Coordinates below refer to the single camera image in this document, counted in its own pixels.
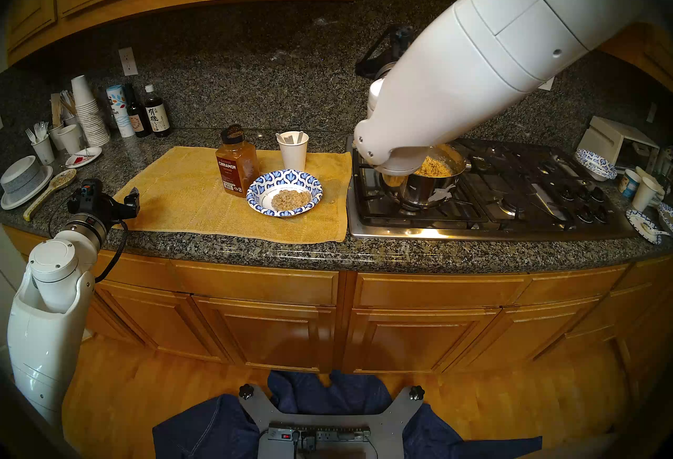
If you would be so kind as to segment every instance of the cinnamon bottle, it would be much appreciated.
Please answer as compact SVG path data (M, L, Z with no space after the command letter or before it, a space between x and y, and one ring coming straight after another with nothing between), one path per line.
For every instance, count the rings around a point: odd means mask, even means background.
M222 146L215 152L224 191L245 197L252 182L259 177L257 150L243 138L243 130L232 124L222 130Z

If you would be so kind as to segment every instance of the yellow towel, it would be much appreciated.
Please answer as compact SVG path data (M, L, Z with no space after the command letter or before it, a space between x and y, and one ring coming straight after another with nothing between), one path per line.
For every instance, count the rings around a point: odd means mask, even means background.
M257 159L262 174L283 169L279 151L259 149ZM133 231L224 234L281 244L342 242L351 154L307 153L306 172L322 185L320 203L301 215L271 217L225 193L214 149L177 146L133 177L114 199L122 202L134 186L140 191L140 214L126 221Z

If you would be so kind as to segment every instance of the granite countertop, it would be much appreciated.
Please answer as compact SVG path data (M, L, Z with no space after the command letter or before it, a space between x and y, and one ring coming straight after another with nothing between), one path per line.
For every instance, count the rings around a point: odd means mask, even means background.
M347 132L310 134L309 151L343 152ZM275 130L246 130L246 139L258 149L277 149ZM103 147L103 154L77 171L77 180L97 177L104 190L114 195L132 177L173 146L220 145L219 130L175 130L168 137L122 139L117 134ZM53 162L54 174L63 171L65 156ZM9 211L0 210L4 225L48 236L52 213L52 232L69 218L63 204L72 193L73 183L57 191L35 214L31 222L22 215L30 203ZM622 198L614 183L601 187L622 209L629 201ZM105 249L115 250L120 231L113 230ZM294 269L356 270L399 273L495 273L558 271L614 265L650 258L673 251L673 242L664 237L661 246L643 238L592 240L584 242L484 242L438 240L358 239L350 234L341 242L323 244L278 244L251 238L191 233L131 232L126 252L163 256L181 260L259 265Z

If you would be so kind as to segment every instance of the wooden floor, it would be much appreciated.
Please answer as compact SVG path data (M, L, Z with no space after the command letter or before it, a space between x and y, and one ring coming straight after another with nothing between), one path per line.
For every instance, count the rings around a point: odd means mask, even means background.
M238 394L247 382L266 390L267 376L95 336L81 347L63 403L65 436L84 458L153 458L154 425L219 394ZM502 372L379 377L393 397L422 385L426 403L465 440L542 435L543 446L553 447L604 433L629 407L609 345Z

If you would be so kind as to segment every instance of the granite backsplash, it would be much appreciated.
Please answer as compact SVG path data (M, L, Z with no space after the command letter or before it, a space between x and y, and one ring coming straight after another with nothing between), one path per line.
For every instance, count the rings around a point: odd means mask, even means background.
M178 128L352 132L370 81L353 67L390 23L427 26L455 0L255 1L158 12L67 37L0 74L4 171L31 154L24 129L50 115L49 94L85 74L97 95L154 83ZM138 76L124 77L131 46ZM646 123L650 102L659 112ZM467 136L545 143L572 151L592 115L640 128L660 143L673 132L673 94L631 65L592 52Z

